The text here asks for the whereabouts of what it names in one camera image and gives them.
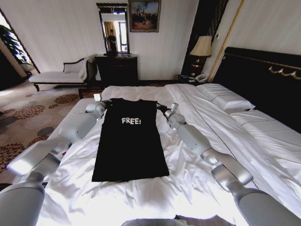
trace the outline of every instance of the telephone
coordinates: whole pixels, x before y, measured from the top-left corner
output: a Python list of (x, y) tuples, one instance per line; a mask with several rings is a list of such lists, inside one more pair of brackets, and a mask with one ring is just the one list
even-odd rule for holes
[(200, 82), (200, 83), (201, 83), (201, 82), (205, 82), (206, 79), (207, 79), (207, 77), (206, 77), (205, 74), (199, 74), (199, 75), (195, 78), (195, 80), (198, 81), (198, 82)]

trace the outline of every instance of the table lamp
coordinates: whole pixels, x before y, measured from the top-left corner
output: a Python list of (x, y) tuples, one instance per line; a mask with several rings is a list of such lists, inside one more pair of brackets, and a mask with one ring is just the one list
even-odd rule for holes
[(192, 76), (201, 74), (206, 57), (211, 56), (211, 39), (212, 36), (199, 36), (198, 42), (190, 52), (190, 55), (198, 56), (196, 61), (191, 64), (193, 68)]

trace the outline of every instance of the mirror frame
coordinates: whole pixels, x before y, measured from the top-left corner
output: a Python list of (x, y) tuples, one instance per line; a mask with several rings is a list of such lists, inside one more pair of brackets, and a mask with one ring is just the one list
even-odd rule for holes
[(98, 14), (99, 14), (99, 18), (100, 18), (100, 26), (103, 31), (104, 47), (105, 47), (107, 54), (110, 54), (110, 52), (108, 51), (108, 48), (106, 45), (106, 39), (105, 39), (106, 37), (104, 34), (104, 30), (103, 30), (103, 18), (102, 18), (101, 8), (124, 8), (125, 9), (126, 30), (127, 30), (127, 52), (117, 52), (116, 54), (129, 54), (130, 53), (130, 45), (129, 45), (129, 39), (128, 39), (129, 31), (128, 31), (128, 25), (127, 25), (127, 12), (128, 12), (127, 3), (96, 3), (96, 5), (98, 8)]

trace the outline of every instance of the patterned carpet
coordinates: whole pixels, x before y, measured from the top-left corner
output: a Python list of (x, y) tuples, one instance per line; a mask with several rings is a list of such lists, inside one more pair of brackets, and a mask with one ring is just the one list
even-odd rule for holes
[(79, 101), (78, 88), (24, 82), (0, 91), (0, 174), (25, 148), (45, 140)]

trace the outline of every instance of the framed painting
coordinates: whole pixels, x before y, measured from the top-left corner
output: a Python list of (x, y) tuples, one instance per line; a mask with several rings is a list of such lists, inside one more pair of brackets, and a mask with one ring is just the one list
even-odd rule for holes
[(159, 32), (161, 0), (129, 0), (130, 32)]

